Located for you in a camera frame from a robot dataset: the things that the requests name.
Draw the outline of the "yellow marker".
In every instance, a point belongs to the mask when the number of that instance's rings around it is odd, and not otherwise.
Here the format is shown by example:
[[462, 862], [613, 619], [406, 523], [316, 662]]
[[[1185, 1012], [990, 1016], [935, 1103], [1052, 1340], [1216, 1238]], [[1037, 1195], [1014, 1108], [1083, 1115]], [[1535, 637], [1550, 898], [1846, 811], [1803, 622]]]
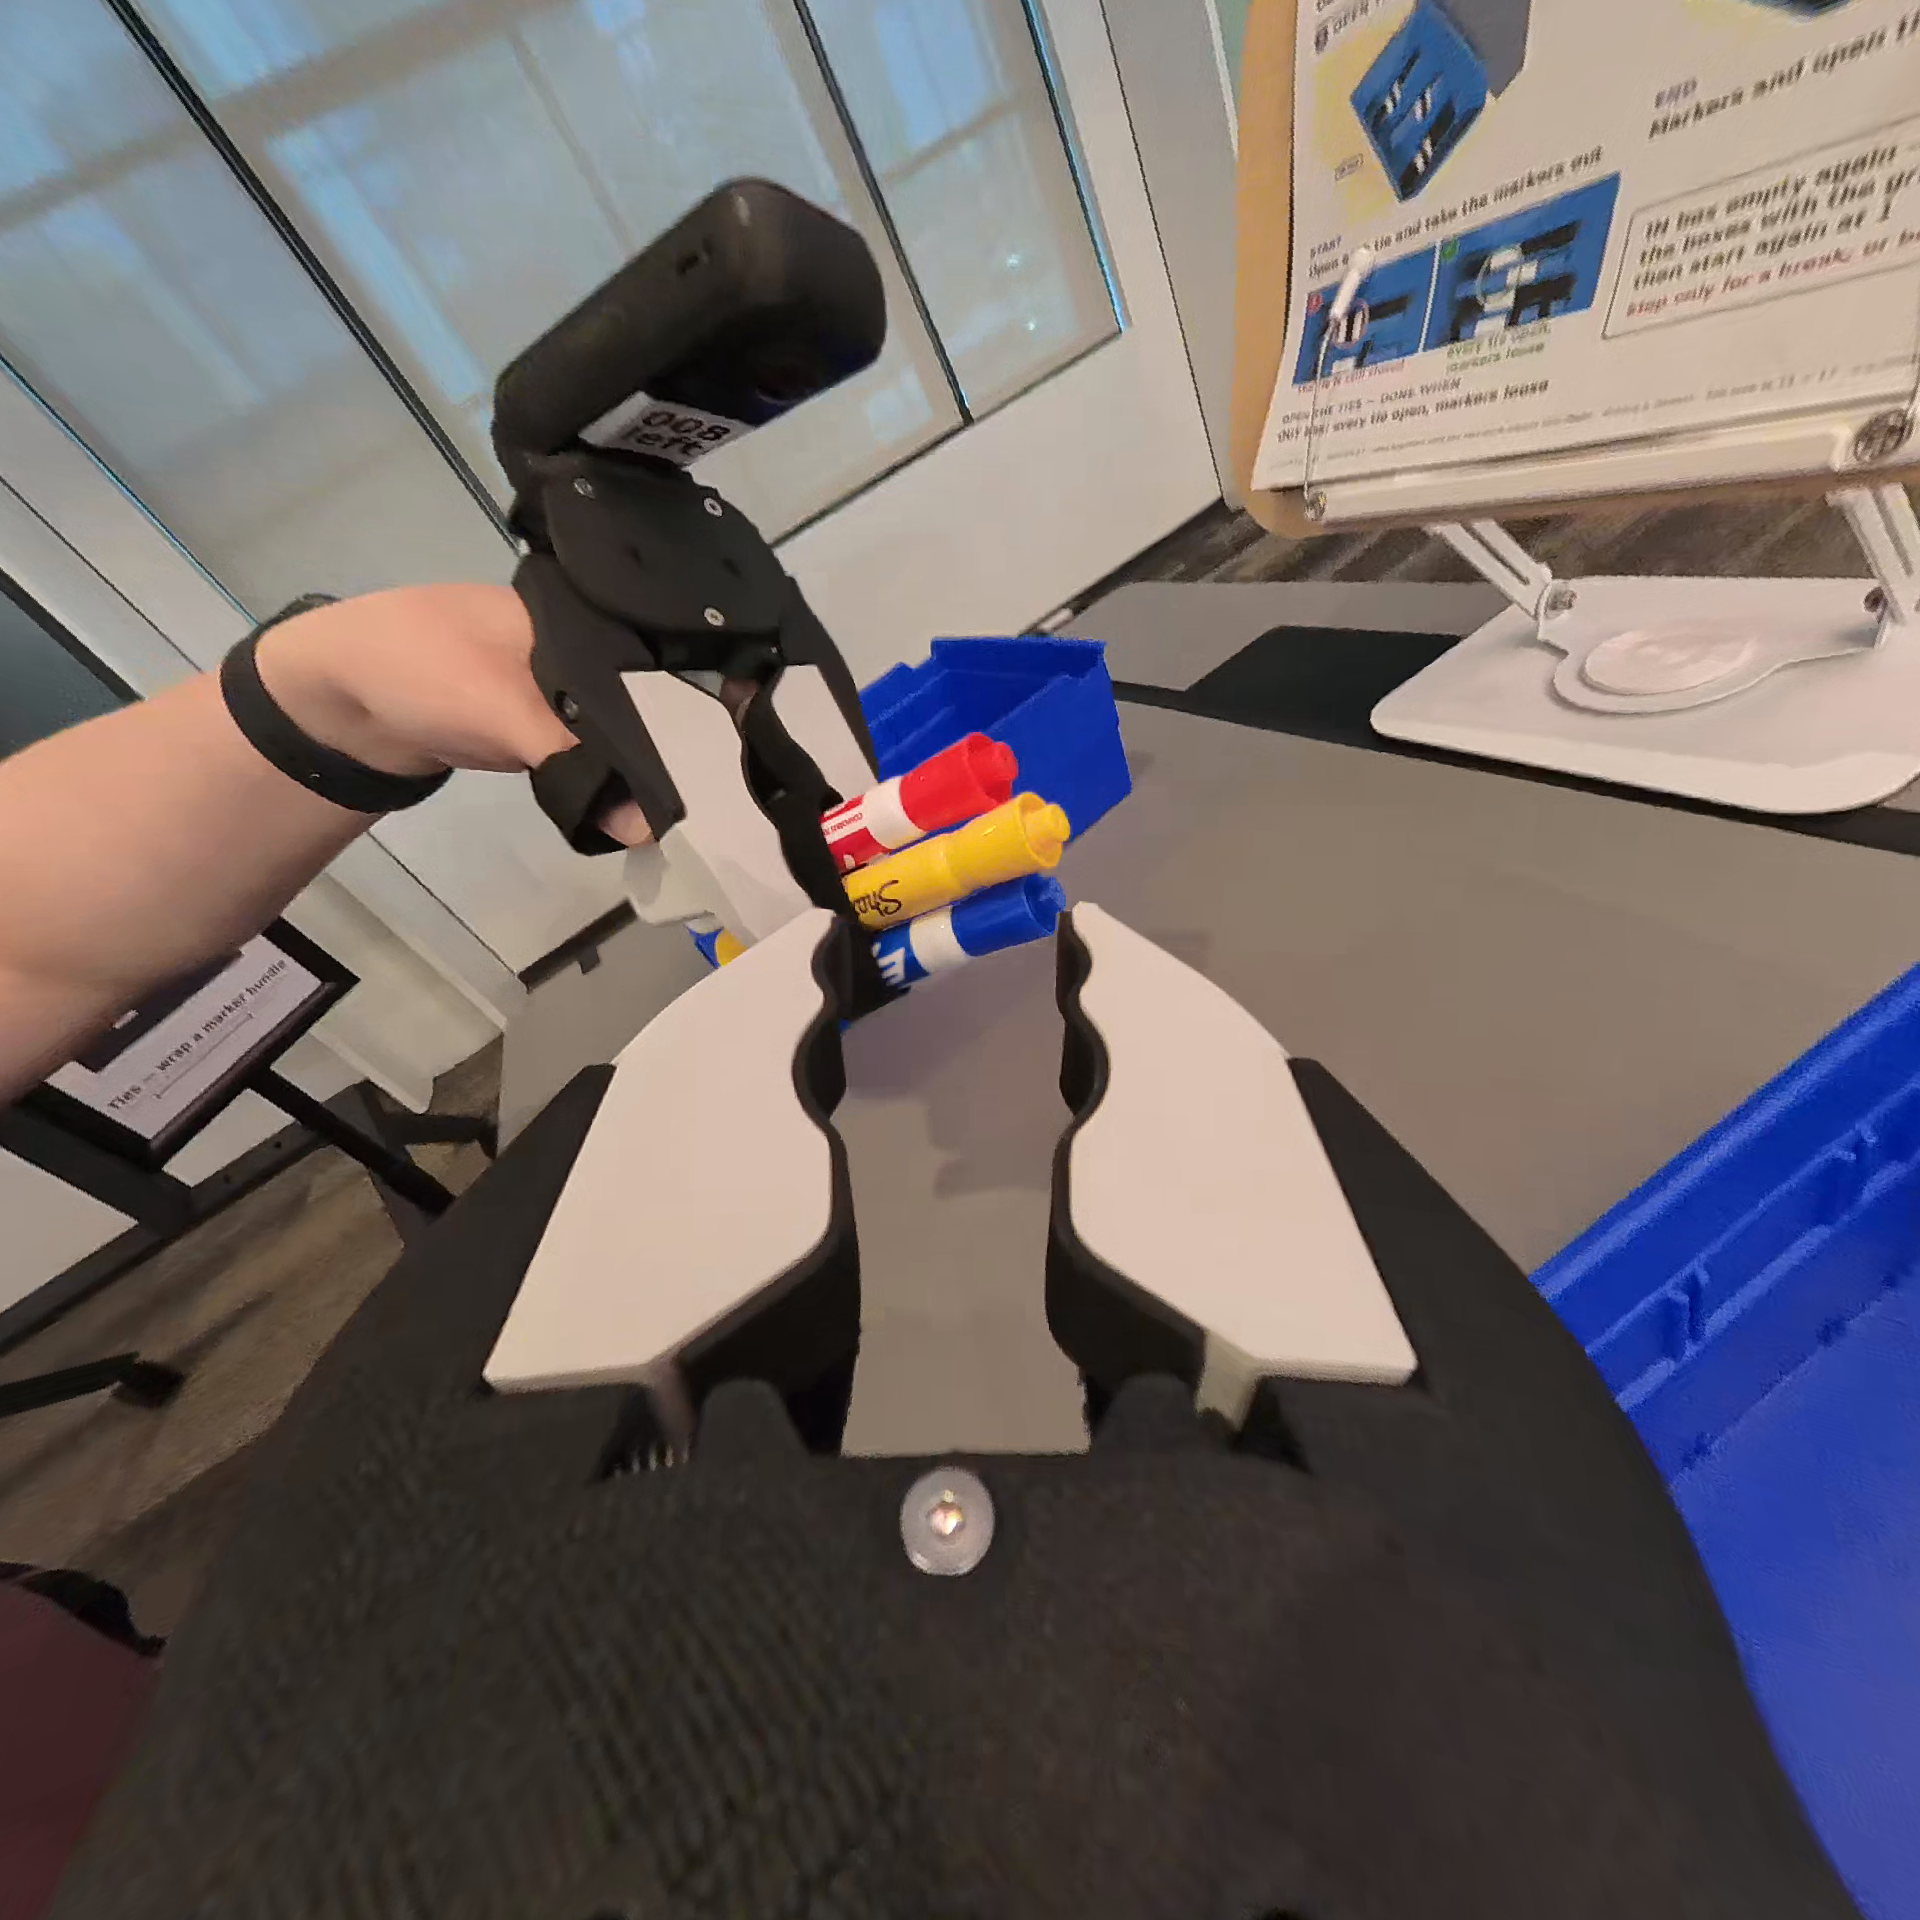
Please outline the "yellow marker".
[[849, 914], [854, 927], [871, 927], [1003, 880], [1054, 877], [1070, 839], [1062, 804], [1021, 792], [846, 877], [829, 880], [825, 850], [811, 848], [800, 863], [801, 903], [827, 906]]

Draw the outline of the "black desk mat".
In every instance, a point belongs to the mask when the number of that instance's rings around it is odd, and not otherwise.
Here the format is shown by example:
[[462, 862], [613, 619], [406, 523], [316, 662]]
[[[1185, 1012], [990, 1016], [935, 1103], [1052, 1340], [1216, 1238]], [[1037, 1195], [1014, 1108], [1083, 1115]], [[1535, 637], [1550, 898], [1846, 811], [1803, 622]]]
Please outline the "black desk mat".
[[1270, 628], [1188, 687], [1117, 678], [1116, 699], [1209, 723], [1259, 730], [1343, 750], [1445, 763], [1508, 782], [1544, 783], [1598, 800], [1677, 810], [1699, 819], [1796, 831], [1837, 846], [1917, 856], [1917, 816], [1902, 806], [1853, 806], [1835, 814], [1764, 814], [1676, 797], [1513, 760], [1446, 752], [1382, 736], [1371, 724], [1381, 699], [1455, 650], [1440, 634]]

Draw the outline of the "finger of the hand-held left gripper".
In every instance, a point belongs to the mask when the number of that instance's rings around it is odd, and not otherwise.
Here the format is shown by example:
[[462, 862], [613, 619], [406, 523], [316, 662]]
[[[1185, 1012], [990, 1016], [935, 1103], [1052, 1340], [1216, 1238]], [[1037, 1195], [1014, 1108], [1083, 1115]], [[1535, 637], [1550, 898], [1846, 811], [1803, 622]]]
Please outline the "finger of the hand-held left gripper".
[[790, 662], [772, 644], [740, 644], [731, 712], [749, 765], [774, 792], [853, 803], [877, 782], [864, 710], [836, 660]]
[[720, 699], [661, 670], [620, 675], [670, 790], [667, 822], [627, 852], [637, 922], [724, 931], [759, 944], [813, 906], [846, 908], [832, 862], [811, 884], [796, 874], [777, 822], [752, 792], [747, 740]]

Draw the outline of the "red dry erase marker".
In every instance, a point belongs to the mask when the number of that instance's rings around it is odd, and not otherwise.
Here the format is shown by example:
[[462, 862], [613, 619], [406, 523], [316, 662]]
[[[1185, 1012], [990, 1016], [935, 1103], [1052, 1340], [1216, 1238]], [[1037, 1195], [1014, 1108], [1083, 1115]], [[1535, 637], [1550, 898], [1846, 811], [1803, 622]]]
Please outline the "red dry erase marker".
[[829, 806], [822, 839], [846, 877], [892, 852], [972, 822], [1014, 792], [1017, 755], [984, 733], [967, 733], [905, 774]]

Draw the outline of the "person's maroon clothing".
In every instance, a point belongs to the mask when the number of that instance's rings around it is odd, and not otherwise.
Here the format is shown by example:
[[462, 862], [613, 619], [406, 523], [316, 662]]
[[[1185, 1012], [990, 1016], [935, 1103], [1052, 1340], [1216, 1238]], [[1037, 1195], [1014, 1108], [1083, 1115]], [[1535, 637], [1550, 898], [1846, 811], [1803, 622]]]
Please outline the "person's maroon clothing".
[[46, 1916], [120, 1768], [165, 1642], [113, 1584], [1, 1565], [1, 1916]]

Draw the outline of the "framed sign floor stand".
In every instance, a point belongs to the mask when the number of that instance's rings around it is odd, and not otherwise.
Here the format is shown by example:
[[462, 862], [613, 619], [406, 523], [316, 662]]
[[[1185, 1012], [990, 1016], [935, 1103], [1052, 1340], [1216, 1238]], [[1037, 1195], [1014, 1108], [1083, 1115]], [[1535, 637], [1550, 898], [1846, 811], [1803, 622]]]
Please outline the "framed sign floor stand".
[[[411, 1149], [478, 1144], [494, 1156], [492, 1120], [403, 1110], [369, 1084], [321, 1099], [280, 1068], [353, 987], [344, 962], [277, 918], [246, 946], [133, 1004], [5, 1108], [1, 1144], [14, 1159], [129, 1222], [5, 1308], [5, 1354], [317, 1147], [369, 1176], [403, 1236], [449, 1208], [453, 1190]], [[239, 1098], [271, 1107], [283, 1126], [195, 1184], [175, 1176], [171, 1162]]]

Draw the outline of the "blue dry erase marker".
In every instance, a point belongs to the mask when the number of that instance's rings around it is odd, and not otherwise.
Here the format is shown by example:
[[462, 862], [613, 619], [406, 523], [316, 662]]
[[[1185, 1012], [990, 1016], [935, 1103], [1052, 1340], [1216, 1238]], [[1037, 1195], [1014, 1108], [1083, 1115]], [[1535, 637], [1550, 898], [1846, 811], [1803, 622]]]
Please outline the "blue dry erase marker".
[[1055, 877], [1035, 874], [853, 931], [838, 942], [838, 1007], [860, 1016], [924, 980], [1040, 942], [1062, 912], [1064, 888]]

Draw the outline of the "blue plastic bin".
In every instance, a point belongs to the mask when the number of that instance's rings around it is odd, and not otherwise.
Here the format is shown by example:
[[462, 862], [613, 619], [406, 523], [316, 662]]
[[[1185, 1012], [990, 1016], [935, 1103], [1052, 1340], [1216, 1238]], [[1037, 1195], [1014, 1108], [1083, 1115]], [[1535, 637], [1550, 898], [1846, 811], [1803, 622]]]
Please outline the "blue plastic bin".
[[1863, 1916], [1917, 1916], [1917, 972], [1542, 1262]]
[[969, 733], [1017, 757], [1020, 789], [1061, 804], [1071, 836], [1123, 804], [1134, 779], [1105, 650], [1096, 640], [942, 637], [860, 690], [883, 778], [897, 778]]

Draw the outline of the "glass partition window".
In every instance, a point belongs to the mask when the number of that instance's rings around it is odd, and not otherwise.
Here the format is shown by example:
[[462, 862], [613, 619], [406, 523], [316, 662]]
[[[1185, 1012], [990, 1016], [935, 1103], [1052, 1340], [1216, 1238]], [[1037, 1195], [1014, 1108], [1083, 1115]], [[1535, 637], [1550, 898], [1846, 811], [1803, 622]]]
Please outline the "glass partition window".
[[1119, 331], [1041, 4], [5, 4], [5, 487], [191, 662], [501, 579], [495, 375], [735, 175], [869, 242], [886, 335], [699, 478], [821, 608], [835, 520], [956, 541], [860, 676], [1055, 619], [1035, 474], [879, 508]]

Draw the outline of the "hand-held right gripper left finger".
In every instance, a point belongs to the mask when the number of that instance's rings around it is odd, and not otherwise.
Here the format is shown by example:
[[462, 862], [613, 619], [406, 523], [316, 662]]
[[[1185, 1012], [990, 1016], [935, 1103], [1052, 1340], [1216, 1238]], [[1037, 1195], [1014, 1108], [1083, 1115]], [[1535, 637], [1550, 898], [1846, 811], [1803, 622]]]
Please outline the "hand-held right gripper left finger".
[[846, 1084], [853, 925], [813, 906], [614, 1055], [486, 1358], [499, 1395], [637, 1388], [667, 1442], [735, 1381], [848, 1429], [862, 1304]]

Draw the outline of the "printed instruction sheet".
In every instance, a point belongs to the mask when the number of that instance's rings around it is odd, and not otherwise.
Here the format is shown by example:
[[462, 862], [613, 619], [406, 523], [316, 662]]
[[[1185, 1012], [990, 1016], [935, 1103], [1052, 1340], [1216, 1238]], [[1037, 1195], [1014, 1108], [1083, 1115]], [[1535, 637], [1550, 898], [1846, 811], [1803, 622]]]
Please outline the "printed instruction sheet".
[[1255, 484], [1915, 403], [1915, 4], [1295, 4]]

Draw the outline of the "person's left forearm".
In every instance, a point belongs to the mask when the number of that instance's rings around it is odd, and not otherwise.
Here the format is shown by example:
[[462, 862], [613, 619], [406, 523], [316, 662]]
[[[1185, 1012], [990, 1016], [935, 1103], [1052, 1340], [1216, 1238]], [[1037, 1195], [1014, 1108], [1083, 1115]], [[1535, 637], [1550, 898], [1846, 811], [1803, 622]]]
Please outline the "person's left forearm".
[[259, 935], [363, 830], [243, 736], [209, 675], [1, 765], [1, 1099]]

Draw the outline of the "black wristband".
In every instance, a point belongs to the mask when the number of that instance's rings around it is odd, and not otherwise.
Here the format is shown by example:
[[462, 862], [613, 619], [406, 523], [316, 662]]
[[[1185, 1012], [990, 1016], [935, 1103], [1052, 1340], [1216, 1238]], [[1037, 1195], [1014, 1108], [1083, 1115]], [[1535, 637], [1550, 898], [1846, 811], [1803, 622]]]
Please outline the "black wristband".
[[302, 732], [286, 709], [271, 698], [261, 678], [256, 650], [277, 627], [321, 608], [337, 598], [325, 592], [305, 592], [286, 604], [253, 631], [237, 640], [220, 662], [220, 690], [228, 717], [235, 723], [249, 748], [278, 774], [288, 778], [304, 792], [363, 816], [382, 816], [414, 810], [429, 803], [453, 779], [449, 770], [435, 774], [396, 774], [376, 770], [344, 752]]

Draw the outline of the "person's left hand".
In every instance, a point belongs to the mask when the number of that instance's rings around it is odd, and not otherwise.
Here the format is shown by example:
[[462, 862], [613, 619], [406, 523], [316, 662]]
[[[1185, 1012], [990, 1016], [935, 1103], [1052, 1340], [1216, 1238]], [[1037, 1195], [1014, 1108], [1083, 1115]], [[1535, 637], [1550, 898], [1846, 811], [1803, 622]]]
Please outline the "person's left hand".
[[581, 744], [542, 695], [515, 588], [421, 586], [353, 596], [326, 670], [350, 752], [396, 772], [532, 774]]

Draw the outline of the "wooden instruction board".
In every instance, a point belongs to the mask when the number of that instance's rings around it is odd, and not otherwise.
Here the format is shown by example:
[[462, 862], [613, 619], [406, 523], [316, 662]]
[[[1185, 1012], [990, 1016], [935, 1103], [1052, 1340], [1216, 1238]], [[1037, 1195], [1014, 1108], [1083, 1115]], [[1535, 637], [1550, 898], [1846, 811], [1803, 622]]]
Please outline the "wooden instruction board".
[[1813, 500], [1841, 490], [1915, 490], [1917, 464], [1852, 467], [1845, 471], [1744, 474], [1715, 484], [1656, 484], [1643, 490], [1521, 493], [1521, 469], [1501, 469], [1488, 495], [1449, 493], [1436, 510], [1371, 508], [1358, 516], [1311, 518], [1301, 490], [1262, 490], [1255, 483], [1267, 410], [1281, 372], [1292, 263], [1294, 61], [1297, 6], [1253, 3], [1241, 38], [1236, 102], [1233, 298], [1231, 298], [1231, 410], [1228, 499], [1270, 535], [1307, 540], [1342, 530], [1398, 530], [1423, 520], [1587, 518], [1603, 512], [1654, 512], [1729, 500], [1771, 506]]

